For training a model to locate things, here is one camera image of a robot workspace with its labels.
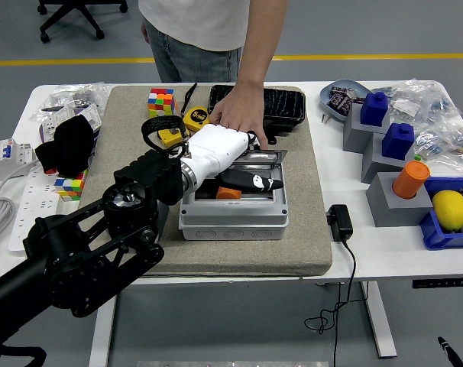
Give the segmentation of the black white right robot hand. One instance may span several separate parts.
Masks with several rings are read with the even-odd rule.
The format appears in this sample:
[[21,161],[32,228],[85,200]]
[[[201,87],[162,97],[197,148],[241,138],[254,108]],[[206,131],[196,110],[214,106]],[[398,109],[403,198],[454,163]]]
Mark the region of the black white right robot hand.
[[463,367],[463,361],[457,352],[449,345],[449,343],[441,336],[437,338],[439,345],[447,355],[447,358],[453,367]]

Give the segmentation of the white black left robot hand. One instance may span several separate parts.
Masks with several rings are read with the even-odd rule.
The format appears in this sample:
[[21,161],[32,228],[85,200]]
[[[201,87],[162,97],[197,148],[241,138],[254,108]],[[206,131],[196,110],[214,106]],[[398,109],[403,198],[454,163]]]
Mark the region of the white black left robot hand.
[[250,142],[251,136],[246,132],[205,125],[189,139],[189,156],[181,158],[184,192],[196,191],[211,177],[222,187],[234,190],[266,193],[283,188],[281,180],[230,168],[246,152]]

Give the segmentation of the person's left hand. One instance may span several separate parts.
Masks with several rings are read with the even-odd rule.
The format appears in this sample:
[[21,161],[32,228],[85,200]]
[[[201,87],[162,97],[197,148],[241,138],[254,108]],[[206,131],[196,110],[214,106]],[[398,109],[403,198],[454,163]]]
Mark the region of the person's left hand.
[[216,104],[209,121],[240,132],[253,132],[261,149],[268,149],[263,118],[264,83],[239,80],[231,92]]

